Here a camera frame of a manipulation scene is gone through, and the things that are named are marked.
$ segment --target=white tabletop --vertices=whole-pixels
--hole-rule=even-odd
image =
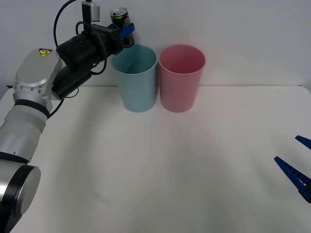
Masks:
[[[116,87],[81,88],[48,121],[39,190],[13,232],[309,233],[311,205],[274,161],[311,177],[297,135],[311,138],[299,86],[201,87],[182,114],[159,101],[131,113]]]

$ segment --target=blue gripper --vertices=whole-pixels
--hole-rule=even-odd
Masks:
[[[296,140],[301,142],[303,145],[311,149],[311,140],[297,136]],[[296,170],[288,163],[284,162],[279,157],[274,159],[279,167],[283,170],[285,175],[291,180],[291,182],[296,186],[298,192],[302,195],[302,197],[308,202],[311,203],[311,179],[300,171]]]

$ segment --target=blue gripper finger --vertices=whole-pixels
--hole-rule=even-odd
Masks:
[[[284,162],[279,157],[276,157],[274,160],[283,170],[285,175],[297,187],[298,192],[302,195],[302,197],[308,203],[311,203],[311,179],[290,166],[288,163]]]

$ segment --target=white wall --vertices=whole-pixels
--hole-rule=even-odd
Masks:
[[[23,58],[39,47],[54,48],[52,27],[65,0],[0,2],[0,78],[11,83]],[[110,10],[127,7],[136,41],[161,51],[189,43],[207,55],[202,84],[311,84],[310,0],[98,0],[102,25]],[[64,11],[58,40],[75,35],[80,0]],[[114,85],[109,66],[87,85]]]

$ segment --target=yellow warning label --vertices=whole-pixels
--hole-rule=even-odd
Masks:
[[[52,52],[52,50],[39,49],[39,52],[40,52],[41,57],[46,57]]]

